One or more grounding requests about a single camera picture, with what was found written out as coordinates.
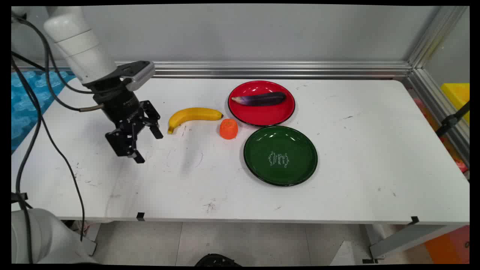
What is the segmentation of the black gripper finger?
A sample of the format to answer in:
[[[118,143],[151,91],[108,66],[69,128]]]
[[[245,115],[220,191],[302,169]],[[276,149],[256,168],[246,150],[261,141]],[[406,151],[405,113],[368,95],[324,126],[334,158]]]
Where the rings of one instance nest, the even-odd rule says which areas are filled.
[[[161,140],[163,138],[163,134],[159,128],[158,121],[160,120],[161,116],[156,111],[155,107],[152,103],[148,100],[141,102],[141,107],[144,111],[146,117],[142,118],[142,123],[149,127],[149,130],[154,135],[155,139]]]
[[[106,133],[105,137],[118,157],[132,158],[137,164],[143,164],[145,159],[137,150],[139,131],[135,125],[127,125]]]

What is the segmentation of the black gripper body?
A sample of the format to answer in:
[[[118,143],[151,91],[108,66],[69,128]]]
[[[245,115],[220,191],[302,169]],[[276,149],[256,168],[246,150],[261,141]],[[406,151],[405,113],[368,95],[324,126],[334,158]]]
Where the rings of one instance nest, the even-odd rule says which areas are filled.
[[[93,99],[103,105],[103,112],[118,129],[127,129],[129,126],[150,126],[145,119],[147,109],[146,101],[140,101],[136,94],[127,86],[132,83],[131,78],[120,77],[97,80],[90,84],[90,90],[94,92]]]

